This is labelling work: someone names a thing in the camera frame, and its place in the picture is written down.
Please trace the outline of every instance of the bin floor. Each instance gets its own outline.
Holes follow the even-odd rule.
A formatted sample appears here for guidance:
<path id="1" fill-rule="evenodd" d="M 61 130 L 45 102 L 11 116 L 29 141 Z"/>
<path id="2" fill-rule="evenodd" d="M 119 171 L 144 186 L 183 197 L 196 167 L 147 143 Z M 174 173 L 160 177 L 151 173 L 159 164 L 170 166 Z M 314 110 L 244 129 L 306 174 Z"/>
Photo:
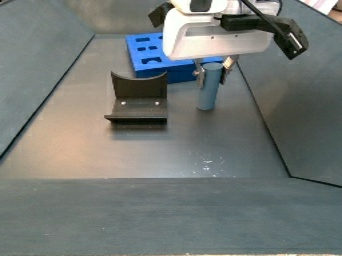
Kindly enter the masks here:
<path id="1" fill-rule="evenodd" d="M 0 163 L 0 178 L 282 178 L 282 159 L 242 74 L 216 109 L 196 109 L 195 82 L 168 85 L 166 126 L 115 127 L 109 73 L 132 77 L 123 36 L 96 37 Z"/>

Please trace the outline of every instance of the slot in blue block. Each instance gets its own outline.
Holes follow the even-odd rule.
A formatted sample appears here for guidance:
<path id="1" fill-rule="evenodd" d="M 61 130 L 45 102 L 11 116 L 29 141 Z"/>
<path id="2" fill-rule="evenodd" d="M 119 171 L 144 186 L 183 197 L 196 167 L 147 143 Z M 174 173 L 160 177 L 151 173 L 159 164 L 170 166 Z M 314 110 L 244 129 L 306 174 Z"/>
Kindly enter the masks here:
<path id="1" fill-rule="evenodd" d="M 171 61 L 163 53 L 163 34 L 125 36 L 127 47 L 136 78 L 168 74 L 168 83 L 194 81 L 195 63 L 192 60 Z"/>

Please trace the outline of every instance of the black plastic part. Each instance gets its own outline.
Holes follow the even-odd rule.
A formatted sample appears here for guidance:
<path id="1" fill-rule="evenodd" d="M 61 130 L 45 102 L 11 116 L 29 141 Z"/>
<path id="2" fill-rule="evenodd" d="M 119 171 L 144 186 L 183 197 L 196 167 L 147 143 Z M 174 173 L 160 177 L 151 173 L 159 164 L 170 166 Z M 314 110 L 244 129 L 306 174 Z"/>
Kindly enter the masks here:
<path id="1" fill-rule="evenodd" d="M 223 15 L 220 20 L 220 26 L 227 31 L 246 31 L 260 30 L 274 33 L 274 41 L 283 51 L 286 57 L 291 60 L 300 55 L 308 49 L 308 40 L 306 35 L 296 25 L 295 21 L 288 18 L 266 15 L 276 27 L 282 30 L 279 34 L 274 26 L 258 16 L 234 17 Z"/>
<path id="2" fill-rule="evenodd" d="M 191 0 L 190 11 L 191 12 L 207 12 L 211 8 L 212 0 Z"/>
<path id="3" fill-rule="evenodd" d="M 104 118 L 127 124 L 167 122 L 167 73 L 151 78 L 128 79 L 113 72 L 115 104 Z"/>
<path id="4" fill-rule="evenodd" d="M 168 11 L 175 8 L 171 3 L 163 3 L 158 8 L 148 14 L 148 18 L 152 22 L 154 27 L 159 27 L 164 24 L 166 15 Z"/>

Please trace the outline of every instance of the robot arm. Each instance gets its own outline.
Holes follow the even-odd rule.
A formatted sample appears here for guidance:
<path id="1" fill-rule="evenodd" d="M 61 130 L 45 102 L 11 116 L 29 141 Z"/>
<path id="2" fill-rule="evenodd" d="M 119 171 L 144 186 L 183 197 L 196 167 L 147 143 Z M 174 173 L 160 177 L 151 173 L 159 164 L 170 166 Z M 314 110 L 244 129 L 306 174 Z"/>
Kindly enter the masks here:
<path id="1" fill-rule="evenodd" d="M 279 7 L 272 1 L 171 0 L 149 19 L 155 26 L 164 23 L 163 50 L 172 60 L 262 52 L 272 37 L 292 59 L 308 42 L 296 23 L 276 17 Z"/>

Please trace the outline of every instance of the cable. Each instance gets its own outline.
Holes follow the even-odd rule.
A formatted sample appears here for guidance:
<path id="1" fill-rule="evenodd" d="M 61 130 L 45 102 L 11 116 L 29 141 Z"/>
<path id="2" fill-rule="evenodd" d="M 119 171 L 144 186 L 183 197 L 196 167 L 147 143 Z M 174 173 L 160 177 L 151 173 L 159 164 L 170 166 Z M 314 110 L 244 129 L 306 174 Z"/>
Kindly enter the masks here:
<path id="1" fill-rule="evenodd" d="M 276 26 L 276 24 L 267 18 L 267 16 L 260 12 L 260 10 L 250 3 L 248 0 L 239 0 L 243 4 L 251 9 L 251 11 L 256 14 L 256 16 L 271 26 L 271 28 L 276 31 L 278 35 L 287 41 L 287 35 L 283 33 L 282 29 Z"/>

